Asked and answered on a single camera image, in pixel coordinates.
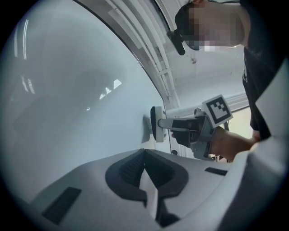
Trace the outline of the person's right hand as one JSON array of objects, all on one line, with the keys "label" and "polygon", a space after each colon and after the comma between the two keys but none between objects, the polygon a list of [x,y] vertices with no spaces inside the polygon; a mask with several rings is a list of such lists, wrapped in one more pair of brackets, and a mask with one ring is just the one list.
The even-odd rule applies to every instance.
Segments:
[{"label": "person's right hand", "polygon": [[176,139],[177,143],[187,148],[190,148],[191,143],[196,142],[200,136],[198,132],[192,132],[192,131],[183,132],[183,131],[171,130],[171,132],[172,132],[172,137]]}]

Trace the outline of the bundle of white ceiling pipes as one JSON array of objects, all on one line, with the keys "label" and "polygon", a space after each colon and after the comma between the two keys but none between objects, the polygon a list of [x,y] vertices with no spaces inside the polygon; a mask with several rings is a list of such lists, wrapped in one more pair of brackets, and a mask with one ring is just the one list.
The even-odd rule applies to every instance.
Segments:
[{"label": "bundle of white ceiling pipes", "polygon": [[144,24],[148,27],[150,33],[152,34],[152,39],[149,38],[139,19],[135,16],[135,14],[133,14],[131,9],[123,0],[105,1],[121,17],[143,47],[145,53],[156,70],[169,103],[175,108],[180,107],[181,104],[173,81],[173,68],[170,65],[168,54],[164,46],[166,43],[165,38],[161,32],[157,31],[159,25],[157,24],[155,17],[151,13],[148,13],[148,6],[145,3],[141,3],[140,0],[128,0],[133,8],[137,10],[140,18],[144,21]]}]

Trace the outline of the glossy white panel surface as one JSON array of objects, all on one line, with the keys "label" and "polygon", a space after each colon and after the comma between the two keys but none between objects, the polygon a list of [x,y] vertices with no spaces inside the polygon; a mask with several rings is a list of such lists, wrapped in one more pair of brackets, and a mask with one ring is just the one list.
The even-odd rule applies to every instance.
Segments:
[{"label": "glossy white panel surface", "polygon": [[27,203],[90,161],[156,143],[150,110],[163,100],[136,57],[74,0],[41,0],[0,55],[0,168]]}]

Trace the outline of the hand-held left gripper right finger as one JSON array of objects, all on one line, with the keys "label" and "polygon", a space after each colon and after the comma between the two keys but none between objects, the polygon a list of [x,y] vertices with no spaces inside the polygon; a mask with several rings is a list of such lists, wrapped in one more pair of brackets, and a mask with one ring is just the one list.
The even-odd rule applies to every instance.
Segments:
[{"label": "hand-held left gripper right finger", "polygon": [[158,192],[155,221],[161,227],[172,225],[180,218],[167,210],[164,200],[181,193],[188,182],[188,172],[184,167],[148,149],[144,151],[144,164]]}]

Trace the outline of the person's right forearm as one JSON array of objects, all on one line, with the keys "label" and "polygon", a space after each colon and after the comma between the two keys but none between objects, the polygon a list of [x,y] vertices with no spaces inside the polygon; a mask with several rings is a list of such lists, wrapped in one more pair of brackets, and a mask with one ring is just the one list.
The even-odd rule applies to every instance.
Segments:
[{"label": "person's right forearm", "polygon": [[248,139],[217,127],[211,139],[210,154],[222,156],[232,162],[238,153],[252,149],[260,140],[260,133],[255,130],[253,130],[252,137]]}]

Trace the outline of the person's black shirt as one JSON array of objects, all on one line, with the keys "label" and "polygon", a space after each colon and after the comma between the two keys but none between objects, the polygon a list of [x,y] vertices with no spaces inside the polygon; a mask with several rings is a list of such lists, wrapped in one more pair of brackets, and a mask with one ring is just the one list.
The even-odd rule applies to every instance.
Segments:
[{"label": "person's black shirt", "polygon": [[269,138],[270,132],[256,101],[271,83],[285,58],[285,51],[278,45],[282,33],[278,24],[283,14],[275,13],[270,4],[270,0],[240,0],[251,22],[248,46],[244,48],[242,83],[251,109],[250,126],[260,133],[261,139]]}]

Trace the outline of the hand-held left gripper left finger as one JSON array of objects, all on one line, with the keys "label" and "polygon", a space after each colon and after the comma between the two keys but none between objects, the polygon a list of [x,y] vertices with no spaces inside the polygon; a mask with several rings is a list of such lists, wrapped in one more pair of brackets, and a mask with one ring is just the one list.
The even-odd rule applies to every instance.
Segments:
[{"label": "hand-held left gripper left finger", "polygon": [[109,188],[119,197],[131,201],[146,201],[147,194],[140,189],[140,179],[145,169],[144,149],[113,163],[105,173]]}]

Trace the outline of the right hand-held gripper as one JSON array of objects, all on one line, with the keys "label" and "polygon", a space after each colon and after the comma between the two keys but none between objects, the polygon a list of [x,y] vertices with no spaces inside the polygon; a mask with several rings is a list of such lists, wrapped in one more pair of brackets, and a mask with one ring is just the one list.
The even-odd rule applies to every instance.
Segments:
[{"label": "right hand-held gripper", "polygon": [[216,128],[227,124],[233,118],[231,110],[222,95],[202,102],[192,118],[160,119],[158,126],[172,131],[193,131],[190,149],[194,158],[212,161],[210,157],[212,138]]}]

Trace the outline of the white rectangular plastic device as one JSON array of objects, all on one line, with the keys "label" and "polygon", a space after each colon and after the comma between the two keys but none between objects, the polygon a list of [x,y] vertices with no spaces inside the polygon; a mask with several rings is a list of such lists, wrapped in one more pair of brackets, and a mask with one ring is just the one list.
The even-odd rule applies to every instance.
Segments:
[{"label": "white rectangular plastic device", "polygon": [[167,136],[167,128],[159,125],[165,119],[165,113],[161,106],[153,106],[150,110],[150,122],[152,134],[157,143],[163,143]]}]

